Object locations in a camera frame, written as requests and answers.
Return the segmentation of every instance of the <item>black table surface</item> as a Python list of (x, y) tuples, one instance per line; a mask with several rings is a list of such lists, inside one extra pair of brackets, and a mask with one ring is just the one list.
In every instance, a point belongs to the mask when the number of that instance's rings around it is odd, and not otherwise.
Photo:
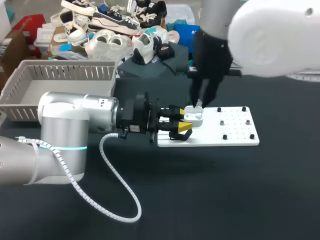
[[(124, 101), (148, 91), (163, 107), (184, 105), (190, 81), (119, 79)], [(142, 206), (120, 223), (71, 185), (0, 186), (1, 240), (320, 239), (320, 84), (284, 77), (227, 77), (211, 106), (249, 106), (259, 146), (160, 148), (149, 136), (110, 139), (105, 152)], [(0, 135), (39, 138), (37, 124), (2, 125)], [(109, 211), (137, 213), (90, 134), (81, 187)]]

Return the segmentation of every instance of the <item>shoe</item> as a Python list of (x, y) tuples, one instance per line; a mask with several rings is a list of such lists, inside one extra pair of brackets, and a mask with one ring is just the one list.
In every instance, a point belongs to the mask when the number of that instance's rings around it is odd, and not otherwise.
[(143, 33), (134, 41), (132, 61), (139, 65), (148, 64), (162, 44), (169, 43), (168, 31), (161, 28), (153, 33)]
[(140, 23), (129, 16), (121, 16), (116, 12), (105, 12), (99, 7), (93, 14), (91, 24), (124, 35), (136, 35)]
[(169, 31), (168, 34), (169, 34), (169, 42), (172, 42), (175, 44), (179, 43), (180, 34), (177, 31), (172, 30), (172, 31)]
[(61, 27), (62, 26), (62, 22), (61, 22), (61, 19), (60, 19), (60, 15), (63, 14), (63, 13), (66, 13), (70, 11), (68, 8), (64, 8), (62, 9), (59, 13), (55, 14), (55, 15), (52, 15), (50, 17), (50, 20), (51, 20), (51, 23), (54, 27)]
[(64, 27), (67, 38), (74, 45), (80, 45), (87, 41), (86, 31), (89, 24), (88, 21), (85, 21), (84, 19), (79, 21), (79, 25), (76, 22), (73, 11), (67, 11), (60, 15), (60, 20), (62, 22), (62, 26)]
[(89, 33), (96, 33), (96, 32), (99, 32), (100, 30), (103, 30), (103, 29), (104, 29), (103, 27), (95, 26), (92, 24), (89, 24), (89, 26), (88, 26)]
[(107, 6), (108, 10), (123, 16), (132, 17), (132, 14), (127, 11), (125, 6), (119, 6), (116, 4), (117, 0), (104, 0), (104, 4)]
[(95, 55), (95, 48), (97, 46), (98, 41), (103, 43), (109, 43), (110, 40), (115, 36), (116, 34), (113, 31), (102, 29), (97, 31), (93, 38), (85, 45), (85, 51), (88, 54), (89, 58), (92, 60), (93, 56)]
[(147, 8), (151, 0), (136, 0), (136, 9), (133, 15), (138, 18), (139, 22), (143, 22), (141, 15), (146, 15)]
[(97, 32), (87, 43), (85, 51), (90, 60), (118, 61), (132, 54), (132, 41), (128, 36), (104, 29)]
[(96, 11), (96, 6), (88, 0), (62, 0), (61, 6), (85, 16), (93, 16)]
[(162, 19), (167, 16), (166, 3), (164, 1), (151, 2), (145, 12), (146, 14), (139, 16), (142, 19), (141, 28), (148, 29), (156, 25), (162, 26)]

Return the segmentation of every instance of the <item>white pegboard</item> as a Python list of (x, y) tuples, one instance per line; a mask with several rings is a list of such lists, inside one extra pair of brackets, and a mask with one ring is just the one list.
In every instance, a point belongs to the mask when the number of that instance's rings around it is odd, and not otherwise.
[(257, 146), (260, 143), (257, 130), (250, 109), (242, 111), (243, 107), (207, 107), (203, 112), (203, 124), (194, 127), (193, 133), (187, 141), (170, 140), (169, 133), (159, 131), (157, 135), (159, 147), (230, 147)]

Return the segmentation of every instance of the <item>beige basket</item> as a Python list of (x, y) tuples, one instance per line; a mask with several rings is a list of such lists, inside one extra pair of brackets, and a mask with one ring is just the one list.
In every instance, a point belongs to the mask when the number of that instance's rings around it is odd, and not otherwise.
[(7, 80), (0, 110), (11, 121), (38, 121), (38, 103), (46, 92), (112, 97), (116, 63), (105, 61), (24, 60)]

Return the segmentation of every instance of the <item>robotic arm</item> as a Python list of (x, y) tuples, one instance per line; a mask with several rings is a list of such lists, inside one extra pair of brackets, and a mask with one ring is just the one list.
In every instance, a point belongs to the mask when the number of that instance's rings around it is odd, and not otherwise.
[(195, 105), (203, 79), (206, 107), (234, 62), (242, 74), (277, 77), (320, 65), (320, 1), (203, 0), (196, 36), (190, 97)]

